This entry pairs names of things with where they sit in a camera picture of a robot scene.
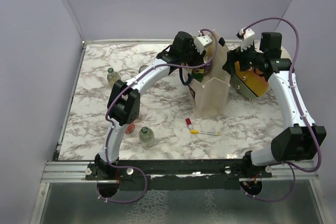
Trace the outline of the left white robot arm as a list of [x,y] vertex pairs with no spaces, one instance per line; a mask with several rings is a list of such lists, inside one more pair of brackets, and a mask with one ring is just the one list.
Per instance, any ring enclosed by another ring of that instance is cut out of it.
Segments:
[[146,69],[127,81],[114,83],[105,114],[105,120],[110,123],[109,131],[98,154],[103,160],[98,166],[102,178],[110,179],[115,175],[121,142],[127,127],[139,116],[142,95],[176,69],[193,70],[205,66],[203,57],[214,39],[216,35],[205,28],[195,37],[179,31],[173,42],[159,52]]

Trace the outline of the beige canvas bag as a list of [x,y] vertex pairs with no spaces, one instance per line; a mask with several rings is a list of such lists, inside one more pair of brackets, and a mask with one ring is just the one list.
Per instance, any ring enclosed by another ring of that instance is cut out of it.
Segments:
[[190,91],[192,108],[196,117],[215,116],[224,113],[224,107],[228,97],[230,74],[222,69],[227,60],[229,51],[224,39],[212,31],[208,34],[199,32],[199,36],[208,35],[212,43],[205,48],[204,64],[211,62],[211,70],[204,76],[200,83],[191,76],[192,69],[180,70],[184,81],[190,79],[188,89]]

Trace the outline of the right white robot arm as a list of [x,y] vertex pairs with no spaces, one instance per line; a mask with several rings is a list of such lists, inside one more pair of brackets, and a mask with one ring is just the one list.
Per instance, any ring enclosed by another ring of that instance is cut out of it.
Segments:
[[276,136],[268,147],[249,151],[241,171],[246,177],[254,177],[260,166],[286,161],[306,161],[320,154],[320,145],[327,133],[324,126],[316,125],[309,114],[297,87],[293,63],[281,57],[282,35],[264,32],[259,50],[255,49],[255,33],[241,29],[237,37],[241,46],[227,53],[223,70],[237,78],[238,72],[254,73],[264,78],[272,88],[280,107],[284,130]]

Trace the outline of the green glass bottle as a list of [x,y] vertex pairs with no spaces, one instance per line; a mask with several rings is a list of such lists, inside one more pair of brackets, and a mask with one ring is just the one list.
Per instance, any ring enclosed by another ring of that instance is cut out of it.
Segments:
[[202,82],[204,79],[204,67],[200,67],[200,68],[194,68],[192,70],[191,76],[194,80],[198,81],[198,82]]

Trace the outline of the purple soda can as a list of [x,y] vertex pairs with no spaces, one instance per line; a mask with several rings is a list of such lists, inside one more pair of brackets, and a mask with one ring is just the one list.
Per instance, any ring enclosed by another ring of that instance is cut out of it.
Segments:
[[147,67],[148,67],[148,65],[142,65],[142,66],[139,68],[138,73],[141,73],[141,72],[144,71]]
[[207,62],[204,66],[204,76],[207,76],[211,70],[211,62]]

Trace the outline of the purple soda can front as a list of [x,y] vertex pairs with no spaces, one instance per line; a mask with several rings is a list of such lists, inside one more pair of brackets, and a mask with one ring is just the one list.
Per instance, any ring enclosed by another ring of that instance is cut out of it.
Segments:
[[211,70],[211,62],[207,62],[204,66],[204,76],[207,76]]

